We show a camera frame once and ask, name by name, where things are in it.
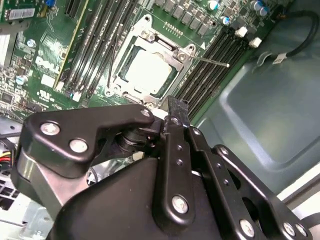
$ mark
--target sticker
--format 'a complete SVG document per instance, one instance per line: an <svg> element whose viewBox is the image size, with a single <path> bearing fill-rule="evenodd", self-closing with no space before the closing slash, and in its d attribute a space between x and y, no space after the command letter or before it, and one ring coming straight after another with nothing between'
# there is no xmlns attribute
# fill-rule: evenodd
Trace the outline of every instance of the sticker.
<svg viewBox="0 0 320 240"><path fill-rule="evenodd" d="M31 18L35 11L35 8L13 9L10 11L9 20Z"/></svg>
<svg viewBox="0 0 320 240"><path fill-rule="evenodd" d="M41 84L46 85L50 88L53 88L53 86L55 85L55 81L56 80L54 78L43 74L42 79L41 79Z"/></svg>
<svg viewBox="0 0 320 240"><path fill-rule="evenodd" d="M274 60L274 62L272 64L280 64L285 59L287 59L287 53L281 53L278 55L278 57Z"/></svg>

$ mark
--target capacitor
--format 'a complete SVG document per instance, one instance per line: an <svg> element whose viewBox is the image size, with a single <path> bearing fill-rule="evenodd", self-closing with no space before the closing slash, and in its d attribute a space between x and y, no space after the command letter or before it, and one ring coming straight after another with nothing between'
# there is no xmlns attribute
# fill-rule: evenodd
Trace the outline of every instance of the capacitor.
<svg viewBox="0 0 320 240"><path fill-rule="evenodd" d="M218 1L215 1L215 0L208 1L207 7L210 11L216 10L219 7Z"/></svg>
<svg viewBox="0 0 320 240"><path fill-rule="evenodd" d="M16 76L15 82L18 85L24 85L28 82L28 77L26 75L23 76Z"/></svg>
<svg viewBox="0 0 320 240"><path fill-rule="evenodd" d="M220 17L220 21L223 25L229 25L229 23L230 23L230 19L226 16Z"/></svg>
<svg viewBox="0 0 320 240"><path fill-rule="evenodd" d="M262 8L260 9L260 11L257 11L256 13L257 13L259 16L264 17L264 16L266 16L266 15L269 13L269 9L268 9L266 6L264 6L264 7L262 7Z"/></svg>
<svg viewBox="0 0 320 240"><path fill-rule="evenodd" d="M260 9L263 7L261 1L251 1L250 3L250 9L253 11L260 11Z"/></svg>

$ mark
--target white connector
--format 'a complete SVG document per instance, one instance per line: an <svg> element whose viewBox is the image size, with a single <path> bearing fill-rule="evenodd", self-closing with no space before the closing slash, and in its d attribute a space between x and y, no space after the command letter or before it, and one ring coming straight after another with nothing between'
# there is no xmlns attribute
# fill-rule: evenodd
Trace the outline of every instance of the white connector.
<svg viewBox="0 0 320 240"><path fill-rule="evenodd" d="M249 46L256 49L260 46L261 43L262 43L262 40L259 37L256 37L255 39L252 39L249 42Z"/></svg>
<svg viewBox="0 0 320 240"><path fill-rule="evenodd" d="M240 29L235 31L235 35L239 38L243 38L248 32L248 29L245 26L242 26Z"/></svg>

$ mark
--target black mechanical arm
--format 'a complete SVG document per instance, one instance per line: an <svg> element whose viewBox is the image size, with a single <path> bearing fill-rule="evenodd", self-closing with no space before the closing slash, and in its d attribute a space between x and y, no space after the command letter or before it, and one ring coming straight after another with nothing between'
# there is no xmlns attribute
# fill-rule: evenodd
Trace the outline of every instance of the black mechanical arm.
<svg viewBox="0 0 320 240"><path fill-rule="evenodd" d="M168 98L36 113L23 125L11 178L55 220L48 240L311 240L301 221L235 156L190 126ZM102 162L144 158L88 186Z"/></svg>

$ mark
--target gray metal panel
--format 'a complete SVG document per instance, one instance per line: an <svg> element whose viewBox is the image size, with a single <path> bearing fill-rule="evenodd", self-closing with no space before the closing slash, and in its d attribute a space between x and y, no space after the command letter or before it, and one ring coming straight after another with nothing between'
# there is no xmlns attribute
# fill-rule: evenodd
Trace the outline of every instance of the gray metal panel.
<svg viewBox="0 0 320 240"><path fill-rule="evenodd" d="M298 0L291 11L320 1ZM298 46L309 19L281 22L261 51ZM210 146L225 144L276 194L320 161L320 33L305 51L282 64L246 64L198 127Z"/></svg>

